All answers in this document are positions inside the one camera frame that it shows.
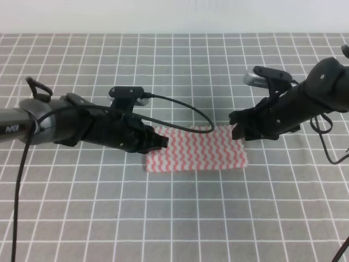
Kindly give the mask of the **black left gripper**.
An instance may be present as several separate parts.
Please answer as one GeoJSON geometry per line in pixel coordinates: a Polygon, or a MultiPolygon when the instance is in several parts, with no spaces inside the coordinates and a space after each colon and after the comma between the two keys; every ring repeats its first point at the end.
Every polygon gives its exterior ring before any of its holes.
{"type": "Polygon", "coordinates": [[[168,147],[168,137],[157,134],[139,119],[97,109],[84,109],[81,112],[91,121],[82,136],[84,142],[129,153],[150,153],[168,147]]]}

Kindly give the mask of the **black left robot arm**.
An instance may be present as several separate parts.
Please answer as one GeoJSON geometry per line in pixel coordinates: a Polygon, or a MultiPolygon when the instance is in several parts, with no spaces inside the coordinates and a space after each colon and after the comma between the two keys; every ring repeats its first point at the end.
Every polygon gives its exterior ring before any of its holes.
{"type": "Polygon", "coordinates": [[[148,154],[168,146],[167,137],[133,113],[148,99],[140,86],[115,86],[109,90],[110,106],[95,105],[75,93],[53,98],[52,90],[32,77],[26,81],[32,98],[18,108],[1,109],[1,141],[18,139],[32,145],[54,143],[74,147],[80,141],[129,153],[148,154]]]}

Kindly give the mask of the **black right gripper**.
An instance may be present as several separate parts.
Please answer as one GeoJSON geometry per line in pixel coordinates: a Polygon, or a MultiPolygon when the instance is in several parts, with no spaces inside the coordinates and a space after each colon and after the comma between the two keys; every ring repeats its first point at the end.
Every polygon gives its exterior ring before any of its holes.
{"type": "Polygon", "coordinates": [[[266,101],[263,99],[253,108],[229,114],[230,125],[236,124],[232,130],[233,140],[277,140],[281,134],[300,130],[301,96],[282,96],[272,103],[266,101]]]}

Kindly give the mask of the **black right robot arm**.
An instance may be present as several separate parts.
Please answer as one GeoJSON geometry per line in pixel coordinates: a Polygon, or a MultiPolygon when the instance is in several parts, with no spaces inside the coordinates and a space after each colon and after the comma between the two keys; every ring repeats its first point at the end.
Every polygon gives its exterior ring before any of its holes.
{"type": "Polygon", "coordinates": [[[320,114],[348,112],[348,67],[334,57],[319,61],[300,83],[286,71],[262,66],[247,72],[244,83],[269,95],[253,108],[230,113],[234,140],[277,140],[320,114]]]}

